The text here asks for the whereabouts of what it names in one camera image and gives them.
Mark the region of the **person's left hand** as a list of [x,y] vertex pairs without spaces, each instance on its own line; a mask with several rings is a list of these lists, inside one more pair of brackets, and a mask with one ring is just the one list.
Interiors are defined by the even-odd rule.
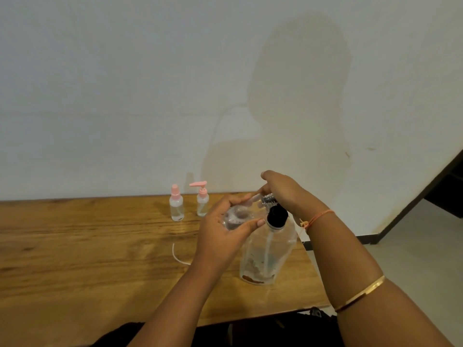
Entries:
[[253,194],[225,195],[200,222],[196,251],[190,268],[220,276],[250,237],[234,237],[223,227],[223,215],[235,205],[248,202]]

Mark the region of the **pink pump bottle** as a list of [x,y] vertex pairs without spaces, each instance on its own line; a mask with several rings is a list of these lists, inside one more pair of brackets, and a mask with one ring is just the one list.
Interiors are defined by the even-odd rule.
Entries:
[[199,217],[204,217],[209,209],[209,194],[206,189],[206,185],[207,181],[193,182],[189,184],[190,187],[198,188],[198,193],[196,197],[196,214]]

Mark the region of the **gold bangle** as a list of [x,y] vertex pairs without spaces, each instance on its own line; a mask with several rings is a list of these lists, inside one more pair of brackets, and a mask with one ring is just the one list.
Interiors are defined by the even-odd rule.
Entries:
[[365,289],[363,289],[361,292],[358,292],[356,295],[348,299],[345,303],[340,305],[339,307],[335,308],[335,312],[338,314],[342,311],[345,311],[346,309],[350,308],[350,306],[354,305],[358,301],[362,300],[364,297],[367,295],[371,294],[373,291],[375,291],[378,287],[380,287],[386,277],[382,275],[379,277],[377,280],[375,280],[373,283],[371,283],[369,286],[367,286]]

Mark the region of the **clear refill pouch black cap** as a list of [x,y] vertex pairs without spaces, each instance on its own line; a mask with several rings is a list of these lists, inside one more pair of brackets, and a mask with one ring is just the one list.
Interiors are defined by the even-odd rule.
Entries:
[[288,212],[280,204],[272,206],[265,224],[243,245],[240,278],[254,285],[273,284],[297,241],[298,234]]

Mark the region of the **person's left forearm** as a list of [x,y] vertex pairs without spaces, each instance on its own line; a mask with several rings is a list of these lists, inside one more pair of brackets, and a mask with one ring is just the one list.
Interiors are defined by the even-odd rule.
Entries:
[[127,347],[191,347],[205,302],[230,262],[194,258]]

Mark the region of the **dark wooden door frame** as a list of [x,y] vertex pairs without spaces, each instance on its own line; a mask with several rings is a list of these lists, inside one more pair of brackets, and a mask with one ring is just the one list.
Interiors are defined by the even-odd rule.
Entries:
[[422,199],[463,219],[463,149],[380,233],[359,236],[361,243],[378,244]]

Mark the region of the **person's right hand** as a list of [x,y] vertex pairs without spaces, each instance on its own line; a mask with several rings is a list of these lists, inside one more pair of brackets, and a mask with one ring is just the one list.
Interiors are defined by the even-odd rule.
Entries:
[[321,200],[284,174],[280,174],[280,194],[276,200],[297,221],[310,221],[316,215],[329,209]]

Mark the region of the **person's black clothing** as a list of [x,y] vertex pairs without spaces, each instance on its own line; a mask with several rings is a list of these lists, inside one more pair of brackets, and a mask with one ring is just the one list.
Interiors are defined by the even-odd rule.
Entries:
[[344,347],[338,320],[319,308],[198,327],[191,347]]

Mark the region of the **pink spray bottle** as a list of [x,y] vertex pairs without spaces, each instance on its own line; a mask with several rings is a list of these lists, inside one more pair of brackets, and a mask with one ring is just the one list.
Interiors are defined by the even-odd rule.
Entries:
[[182,221],[184,218],[183,197],[177,184],[171,186],[169,204],[171,219],[173,221]]

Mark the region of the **thin white tube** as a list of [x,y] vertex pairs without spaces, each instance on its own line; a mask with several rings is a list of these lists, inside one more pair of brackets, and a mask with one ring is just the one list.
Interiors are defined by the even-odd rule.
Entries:
[[180,260],[177,256],[176,256],[176,253],[175,253],[175,243],[172,244],[172,247],[171,247],[171,253],[172,253],[172,256],[174,258],[174,260],[182,265],[185,265],[185,266],[191,266],[191,262],[185,262],[185,261],[182,261]]

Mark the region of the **small clear plastic bottle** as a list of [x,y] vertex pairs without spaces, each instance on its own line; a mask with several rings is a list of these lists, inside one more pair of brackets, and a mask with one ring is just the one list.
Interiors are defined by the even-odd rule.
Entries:
[[228,231],[233,231],[247,221],[254,218],[255,211],[250,205],[239,204],[232,206],[222,218],[222,224]]

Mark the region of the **silver pump cap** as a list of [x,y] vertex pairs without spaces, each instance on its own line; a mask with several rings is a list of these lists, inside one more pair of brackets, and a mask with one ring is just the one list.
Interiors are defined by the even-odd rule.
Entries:
[[262,195],[258,193],[255,196],[253,196],[249,200],[249,202],[252,207],[257,207],[258,209],[271,208],[278,204],[277,200],[275,199],[272,193],[268,195]]

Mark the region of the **person's right forearm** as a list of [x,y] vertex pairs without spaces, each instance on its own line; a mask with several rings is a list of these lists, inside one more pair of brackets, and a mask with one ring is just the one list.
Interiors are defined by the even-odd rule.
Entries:
[[[306,222],[321,280],[334,309],[385,276],[333,211],[325,210]],[[371,294],[338,313],[337,319],[345,347],[454,347],[387,277]]]

